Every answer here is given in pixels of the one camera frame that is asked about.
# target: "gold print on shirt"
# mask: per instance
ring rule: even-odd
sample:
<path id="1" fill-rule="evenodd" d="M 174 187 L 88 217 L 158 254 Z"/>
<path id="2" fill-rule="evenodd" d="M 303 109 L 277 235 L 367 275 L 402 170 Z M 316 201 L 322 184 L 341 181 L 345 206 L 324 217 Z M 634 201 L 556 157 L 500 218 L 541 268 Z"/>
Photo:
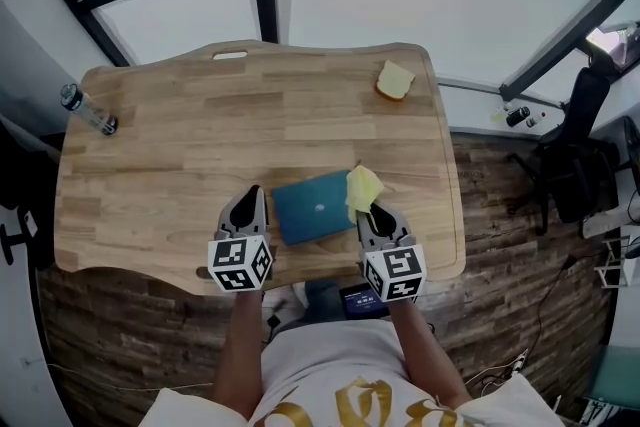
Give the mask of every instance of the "gold print on shirt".
<path id="1" fill-rule="evenodd" d="M 406 427 L 421 427 L 422 420 L 424 420 L 425 416 L 436 411 L 442 412 L 439 427 L 455 427 L 456 423 L 458 422 L 457 414 L 447 409 L 431 409 L 430 407 L 424 405 L 425 402 L 425 400 L 421 400 L 420 402 L 411 404 L 407 408 L 407 414 L 411 417 L 411 420 L 409 420 L 409 423 L 407 423 Z M 463 420 L 462 427 L 473 427 L 473 425 L 471 425 L 466 420 Z"/>
<path id="2" fill-rule="evenodd" d="M 298 387 L 296 386 L 293 390 L 282 397 L 282 400 L 286 399 L 297 389 Z M 258 420 L 253 427 L 264 427 L 267 418 L 269 418 L 271 415 L 286 416 L 289 420 L 291 420 L 291 423 L 294 425 L 294 427 L 313 427 L 311 418 L 309 418 L 307 412 L 298 404 L 293 404 L 291 402 L 280 402 L 271 410 L 270 413 Z"/>
<path id="3" fill-rule="evenodd" d="M 358 395 L 359 414 L 353 410 L 349 400 L 349 390 L 354 387 L 364 390 Z M 371 414 L 373 395 L 378 399 L 380 406 L 380 427 L 384 427 L 391 414 L 391 386 L 384 381 L 368 383 L 362 377 L 358 377 L 355 381 L 336 392 L 336 407 L 338 408 L 340 423 L 344 427 L 370 427 L 366 419 Z"/>

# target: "blue notebook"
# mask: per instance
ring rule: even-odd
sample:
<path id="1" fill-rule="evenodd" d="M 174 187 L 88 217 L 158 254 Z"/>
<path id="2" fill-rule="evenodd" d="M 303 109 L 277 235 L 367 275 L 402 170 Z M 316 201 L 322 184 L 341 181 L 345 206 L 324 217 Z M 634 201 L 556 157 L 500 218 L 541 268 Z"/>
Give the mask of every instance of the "blue notebook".
<path id="1" fill-rule="evenodd" d="M 338 171 L 273 189 L 273 204 L 287 246 L 349 230 L 347 174 Z"/>

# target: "yellow sponge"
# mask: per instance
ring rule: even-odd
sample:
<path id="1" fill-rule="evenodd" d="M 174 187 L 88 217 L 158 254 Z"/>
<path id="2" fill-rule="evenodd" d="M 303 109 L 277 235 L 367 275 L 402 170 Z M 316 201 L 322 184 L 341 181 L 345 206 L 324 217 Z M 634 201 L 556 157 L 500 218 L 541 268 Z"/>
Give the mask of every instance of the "yellow sponge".
<path id="1" fill-rule="evenodd" d="M 415 78 L 409 70 L 386 61 L 376 82 L 376 91 L 388 100 L 400 102 L 409 92 Z"/>
<path id="2" fill-rule="evenodd" d="M 347 175 L 347 206 L 349 220 L 356 224 L 356 210 L 371 212 L 371 203 L 384 190 L 384 185 L 376 174 L 364 166 L 356 166 Z"/>

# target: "white t-shirt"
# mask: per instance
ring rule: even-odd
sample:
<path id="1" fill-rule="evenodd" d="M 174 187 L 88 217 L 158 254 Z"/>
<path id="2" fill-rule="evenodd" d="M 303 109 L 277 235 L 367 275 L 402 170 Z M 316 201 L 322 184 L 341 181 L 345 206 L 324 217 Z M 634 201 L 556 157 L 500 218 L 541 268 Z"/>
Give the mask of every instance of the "white t-shirt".
<path id="1" fill-rule="evenodd" d="M 314 324 L 279 334 L 262 353 L 264 396 L 249 425 L 562 427 L 518 375 L 455 411 L 409 382 L 390 322 Z M 142 427 L 245 427 L 235 411 L 162 390 Z"/>

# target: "person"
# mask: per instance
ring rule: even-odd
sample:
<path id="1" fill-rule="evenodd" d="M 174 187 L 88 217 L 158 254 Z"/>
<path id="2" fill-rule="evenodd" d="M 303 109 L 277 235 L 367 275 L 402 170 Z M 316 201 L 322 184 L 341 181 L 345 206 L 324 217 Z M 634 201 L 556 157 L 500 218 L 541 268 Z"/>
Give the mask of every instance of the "person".
<path id="1" fill-rule="evenodd" d="M 238 293 L 209 399 L 163 389 L 142 427 L 558 426 L 518 374 L 472 400 L 410 299 L 386 320 L 343 320 L 338 287 L 305 284 L 302 319 L 262 351 L 262 294 Z"/>

